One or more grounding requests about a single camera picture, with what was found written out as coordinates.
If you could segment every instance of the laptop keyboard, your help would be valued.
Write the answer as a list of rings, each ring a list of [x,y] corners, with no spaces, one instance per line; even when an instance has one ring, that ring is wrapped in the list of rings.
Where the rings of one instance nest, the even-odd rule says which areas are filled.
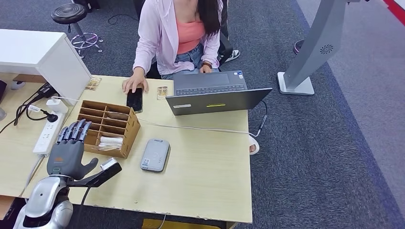
[[[243,84],[239,84],[239,85],[228,85],[228,86],[217,86],[217,87],[179,89],[176,91],[176,95],[205,94],[205,93],[231,92],[231,91],[242,91],[242,90],[245,90],[245,86],[243,86]]]

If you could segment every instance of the bar stool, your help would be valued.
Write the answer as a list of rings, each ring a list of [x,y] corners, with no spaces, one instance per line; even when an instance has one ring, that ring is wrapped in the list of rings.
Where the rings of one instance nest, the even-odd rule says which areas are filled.
[[[98,39],[97,34],[90,33],[90,32],[83,32],[80,26],[77,24],[87,15],[86,8],[80,4],[64,4],[58,8],[56,8],[52,14],[52,20],[56,23],[68,25],[67,32],[70,32],[70,24],[74,27],[77,34],[73,37],[70,42],[72,43],[73,47],[77,49],[79,56],[84,58],[82,54],[83,49],[90,48],[95,46],[98,49],[98,52],[102,52],[103,50],[97,45],[98,42],[103,42],[102,39]]]

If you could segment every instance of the gray display stand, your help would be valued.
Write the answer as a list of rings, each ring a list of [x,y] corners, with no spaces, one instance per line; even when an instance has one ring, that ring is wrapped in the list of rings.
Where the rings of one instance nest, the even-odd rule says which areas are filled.
[[[322,0],[298,55],[287,71],[277,74],[280,93],[314,95],[309,75],[320,68],[341,46],[346,5],[360,0]]]

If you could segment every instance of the pink cardigan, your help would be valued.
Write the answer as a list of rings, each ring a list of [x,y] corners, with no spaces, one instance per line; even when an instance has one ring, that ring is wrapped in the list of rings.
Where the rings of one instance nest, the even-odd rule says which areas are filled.
[[[179,47],[174,0],[146,0],[139,20],[139,42],[132,69],[141,67],[145,74],[149,72],[152,58],[156,55],[159,73],[172,74],[181,70],[194,70],[191,62],[175,63]],[[222,1],[219,4],[219,20],[221,21]],[[219,33],[207,39],[204,35],[201,43],[204,45],[203,61],[209,61],[213,68],[219,67],[217,60],[219,49]]]

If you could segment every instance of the white cable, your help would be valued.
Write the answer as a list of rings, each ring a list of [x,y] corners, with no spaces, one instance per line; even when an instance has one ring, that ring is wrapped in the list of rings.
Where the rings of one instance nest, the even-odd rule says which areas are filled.
[[[166,215],[165,215],[165,217],[163,217],[163,221],[162,221],[161,225],[158,227],[158,229],[162,228],[165,219],[166,219]]]
[[[169,128],[183,128],[183,129],[193,129],[193,130],[207,130],[207,131],[218,131],[218,132],[230,132],[230,133],[239,133],[239,134],[248,134],[251,135],[253,137],[257,137],[260,134],[260,130],[257,132],[256,135],[249,133],[249,132],[244,132],[244,131],[238,131],[238,130],[224,130],[224,129],[208,129],[208,128],[199,128],[199,127],[192,127],[192,126],[171,126],[171,125],[161,125],[161,124],[157,124],[154,122],[150,122],[144,119],[140,119],[138,118],[138,120],[147,122],[147,123],[151,123],[157,126],[162,126],[162,127],[169,127]]]
[[[22,192],[20,193],[19,197],[21,197],[24,193],[24,191],[26,190],[26,188],[28,187],[32,177],[34,176],[35,171],[39,168],[39,165],[41,164],[41,162],[43,161],[43,159],[45,158],[44,155],[39,155],[38,160],[36,161],[36,163],[34,164],[34,166],[31,168],[30,174],[27,177],[27,181],[25,182],[25,187],[22,190]]]
[[[66,98],[66,97],[60,97],[60,96],[52,96],[51,99],[67,99],[67,100],[73,100],[73,101],[76,101],[76,102],[82,102],[81,100],[71,99],[71,98]]]

